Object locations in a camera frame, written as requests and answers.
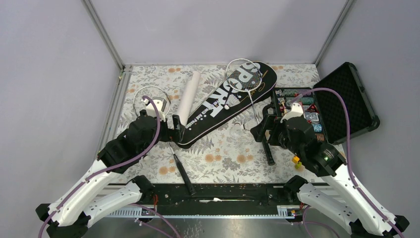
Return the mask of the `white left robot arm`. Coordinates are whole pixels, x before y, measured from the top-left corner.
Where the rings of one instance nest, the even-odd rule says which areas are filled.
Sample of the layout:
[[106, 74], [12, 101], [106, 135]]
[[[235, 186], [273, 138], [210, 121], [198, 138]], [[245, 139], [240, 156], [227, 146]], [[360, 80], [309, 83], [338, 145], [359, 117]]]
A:
[[43, 203], [36, 213], [43, 224], [38, 233], [51, 238], [81, 238], [93, 224], [131, 203], [147, 204], [154, 196], [154, 185], [145, 176], [136, 176], [122, 189], [101, 199], [96, 196], [113, 179], [122, 175], [159, 142], [178, 141], [184, 130], [179, 116], [175, 129], [167, 127], [161, 109], [146, 109], [117, 138], [98, 153], [88, 171], [60, 199]]

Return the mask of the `white shuttlecock tube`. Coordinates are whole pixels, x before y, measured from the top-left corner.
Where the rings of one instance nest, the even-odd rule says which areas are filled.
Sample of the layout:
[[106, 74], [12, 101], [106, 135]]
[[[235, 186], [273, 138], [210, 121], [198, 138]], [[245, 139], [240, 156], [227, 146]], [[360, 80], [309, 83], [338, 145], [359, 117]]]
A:
[[187, 81], [185, 85], [177, 110], [177, 115], [179, 116], [180, 123], [183, 126], [187, 125], [190, 110], [193, 105], [197, 88], [201, 79], [201, 74], [198, 71], [193, 71], [192, 73], [192, 77]]

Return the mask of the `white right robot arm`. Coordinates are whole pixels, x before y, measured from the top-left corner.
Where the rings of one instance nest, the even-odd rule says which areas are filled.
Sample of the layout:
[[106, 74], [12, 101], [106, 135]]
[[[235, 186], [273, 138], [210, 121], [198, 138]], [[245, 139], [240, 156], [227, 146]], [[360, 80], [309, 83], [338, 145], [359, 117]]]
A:
[[327, 183], [343, 202], [318, 191], [301, 176], [285, 184], [284, 198], [290, 204], [299, 201], [312, 206], [336, 221], [353, 238], [391, 238], [409, 226], [407, 218], [384, 208], [348, 170], [343, 155], [331, 144], [318, 141], [313, 126], [303, 116], [300, 104], [281, 119], [266, 115], [251, 128], [255, 141], [266, 142], [292, 152], [302, 165]]

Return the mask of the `white shuttlecock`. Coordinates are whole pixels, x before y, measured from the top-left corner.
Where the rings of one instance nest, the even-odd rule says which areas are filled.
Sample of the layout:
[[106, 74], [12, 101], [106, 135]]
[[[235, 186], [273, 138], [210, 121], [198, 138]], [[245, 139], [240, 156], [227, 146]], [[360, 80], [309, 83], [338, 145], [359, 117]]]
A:
[[250, 131], [250, 129], [257, 126], [260, 122], [261, 121], [259, 119], [253, 119], [244, 122], [237, 121], [233, 124], [232, 132], [239, 133], [243, 131]]

